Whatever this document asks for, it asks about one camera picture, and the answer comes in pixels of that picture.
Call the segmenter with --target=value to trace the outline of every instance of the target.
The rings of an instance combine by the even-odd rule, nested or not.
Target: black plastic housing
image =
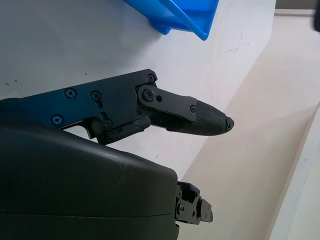
[[[0,239],[175,240],[176,188],[172,169],[0,113]]]

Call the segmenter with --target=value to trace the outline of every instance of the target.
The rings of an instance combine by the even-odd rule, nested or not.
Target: black metal bracket
[[[211,223],[214,216],[211,205],[200,196],[200,190],[190,183],[176,186],[175,219],[186,224]]]
[[[82,126],[107,145],[150,125],[168,131],[218,135],[230,131],[230,118],[190,96],[157,88],[150,69],[24,98],[0,101],[0,112],[58,129]]]

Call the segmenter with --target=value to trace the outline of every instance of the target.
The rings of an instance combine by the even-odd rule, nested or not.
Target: hex screw
[[[93,101],[96,101],[96,102],[100,101],[100,99],[101,99],[101,94],[100,94],[100,92],[98,92],[98,91],[93,91],[93,92],[91,93],[91,98],[92,98]]]
[[[147,78],[150,83],[153,83],[156,80],[155,76],[153,76],[152,74],[149,74]]]
[[[105,120],[103,122],[103,125],[105,126],[106,129],[110,129],[112,127],[112,122],[110,120]]]
[[[146,89],[143,92],[143,97],[147,101],[152,101],[154,99],[154,96],[155,96],[154,92],[151,91],[150,89]]]

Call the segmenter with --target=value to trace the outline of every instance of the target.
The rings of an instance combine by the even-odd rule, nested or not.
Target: blue plastic container
[[[194,32],[205,41],[219,0],[125,0],[145,15],[156,30],[167,35],[171,29]]]

